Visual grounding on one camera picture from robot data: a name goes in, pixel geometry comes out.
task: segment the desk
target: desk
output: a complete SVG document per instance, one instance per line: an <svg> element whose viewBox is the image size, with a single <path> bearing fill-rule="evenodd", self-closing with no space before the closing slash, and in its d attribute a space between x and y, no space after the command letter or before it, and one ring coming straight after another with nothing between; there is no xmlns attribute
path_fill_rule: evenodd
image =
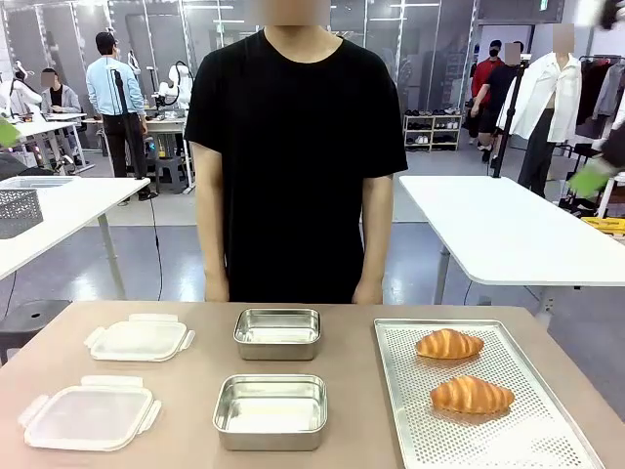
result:
<svg viewBox="0 0 625 469"><path fill-rule="evenodd" d="M402 467L382 365L372 333L376 318L493 319L513 335L580 426L606 469L621 469L625 427L549 334L524 309L457 306L314 307L323 338L312 362L245 362L232 331L249 305L211 303L73 303L0 368L0 460L11 469L89 467L219 469L398 469ZM83 340L134 313L178 315L195 330L188 350L168 362L91 359ZM212 415L223 381L237 373L310 373L325 381L328 423L312 452L222 449ZM111 453L35 449L18 416L34 398L79 384L87 374L141 376L163 408L152 428Z"/></svg>
<svg viewBox="0 0 625 469"><path fill-rule="evenodd" d="M96 119L85 119L83 120L85 124L98 124L102 125L101 120ZM163 119L163 120L149 120L147 122L147 133L156 137L155 141L158 144L158 135L168 135L168 134L184 134L185 133L185 125L187 124L187 119L184 117L175 118L175 119ZM106 150L108 154L110 154L108 148L108 140L106 139L106 134L104 134L104 142L106 144ZM195 181L193 179L193 174L191 172L191 159L192 155L189 150L189 146L187 141L184 141L185 145L185 155L186 155L186 167L187 167L187 188L184 193L189 193L195 188Z"/></svg>
<svg viewBox="0 0 625 469"><path fill-rule="evenodd" d="M625 286L625 246L507 178L399 178L442 241L434 303L449 255L486 285L543 286L537 315L551 320L554 290Z"/></svg>
<svg viewBox="0 0 625 469"><path fill-rule="evenodd" d="M63 186L37 189L43 222L12 239L0 239L0 279L98 218L117 296L125 299L106 211L148 184L148 178L72 178ZM71 210L66 209L69 203Z"/></svg>

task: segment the glass wall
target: glass wall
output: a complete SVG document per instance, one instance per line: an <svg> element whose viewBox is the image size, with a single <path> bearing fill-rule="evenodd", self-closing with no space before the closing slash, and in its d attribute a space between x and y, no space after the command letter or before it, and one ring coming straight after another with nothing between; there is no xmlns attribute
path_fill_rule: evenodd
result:
<svg viewBox="0 0 625 469"><path fill-rule="evenodd" d="M402 108L459 106L475 0L332 0L329 30L375 52L397 84ZM91 108L86 67L100 55L94 38L108 26L121 60L132 51L149 97L176 61L193 72L210 52L261 26L245 22L245 0L22 0L5 2L12 59L39 86L53 66Z"/></svg>

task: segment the chair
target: chair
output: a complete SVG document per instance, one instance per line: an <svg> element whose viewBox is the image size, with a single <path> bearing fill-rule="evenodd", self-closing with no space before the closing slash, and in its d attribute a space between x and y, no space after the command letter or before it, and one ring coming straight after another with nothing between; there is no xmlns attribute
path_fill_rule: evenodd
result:
<svg viewBox="0 0 625 469"><path fill-rule="evenodd" d="M71 304L67 300L36 300L23 303L0 321L0 363L9 349L20 349Z"/></svg>

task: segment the white table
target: white table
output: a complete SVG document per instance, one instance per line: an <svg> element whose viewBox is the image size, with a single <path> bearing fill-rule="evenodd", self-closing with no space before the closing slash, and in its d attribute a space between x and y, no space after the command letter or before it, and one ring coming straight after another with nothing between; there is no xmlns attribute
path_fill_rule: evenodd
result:
<svg viewBox="0 0 625 469"><path fill-rule="evenodd" d="M434 303L449 255L486 285L543 286L537 318L549 325L554 291L625 286L625 246L507 178L399 178L442 241Z"/></svg>
<svg viewBox="0 0 625 469"><path fill-rule="evenodd" d="M46 114L47 120L74 120L87 117L84 112L55 112L53 114Z"/></svg>
<svg viewBox="0 0 625 469"><path fill-rule="evenodd" d="M85 114L67 114L67 115L72 115L75 118L76 115L85 115ZM74 139L76 140L76 146L78 147L78 154L80 154L80 160L83 163L82 165L74 165L76 167L75 173L78 174L83 171L86 171L87 169L93 168L95 165L84 164L85 155L83 154L82 145L80 144L80 139L78 138L78 131L76 130L77 124L78 122L66 121L64 119L58 119L58 121L51 121L51 122L39 120L39 121L34 121L34 122L21 122L19 124L16 124L16 128L20 132L20 137L22 139L26 139L28 137L32 137L33 139L35 139L35 141L37 141L37 145L42 151L44 147L38 137L39 136L47 137L48 141L50 142L50 147L52 147L52 152L55 156L55 160L57 161L57 163L59 163L61 161L61 152L59 151L59 145L57 143L57 138L54 132L55 130L66 129L66 128L71 127L71 132L74 134ZM66 145L64 147L64 150L68 156L71 156L71 148L69 147L69 145ZM61 166L61 168L62 168L61 174L65 174L63 165Z"/></svg>
<svg viewBox="0 0 625 469"><path fill-rule="evenodd" d="M85 119L83 120L86 124L98 124L102 125L101 120L96 119ZM175 119L163 119L163 120L149 120L147 122L147 132L151 135L157 136L158 134L184 134L185 126L187 125L187 119L184 117L177 117ZM110 150L108 148L108 139L106 138L106 133L104 133L104 142L106 144L106 151L110 154ZM193 179L193 174L191 172L191 159L192 155L189 150L188 144L186 140L183 140L183 144L185 146L185 155L186 158L186 167L187 167L187 188L184 193L189 193L195 188L195 180Z"/></svg>
<svg viewBox="0 0 625 469"><path fill-rule="evenodd" d="M11 239L0 239L0 279L10 275L68 236L98 218L104 238L115 289L119 299L126 299L119 272L106 211L149 184L123 178L70 178L71 182L55 188L37 189L43 222Z"/></svg>

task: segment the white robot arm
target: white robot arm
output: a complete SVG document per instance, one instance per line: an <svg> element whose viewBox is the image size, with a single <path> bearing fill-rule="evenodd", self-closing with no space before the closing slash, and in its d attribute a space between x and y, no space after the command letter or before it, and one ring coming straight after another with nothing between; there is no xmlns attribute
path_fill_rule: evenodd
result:
<svg viewBox="0 0 625 469"><path fill-rule="evenodd" d="M169 69L169 79L173 84L161 82L158 86L157 104L159 107L171 106L178 103L182 109L188 109L191 101L191 88L193 86L192 75L188 66L178 61ZM173 98L172 102L167 102L168 98Z"/></svg>

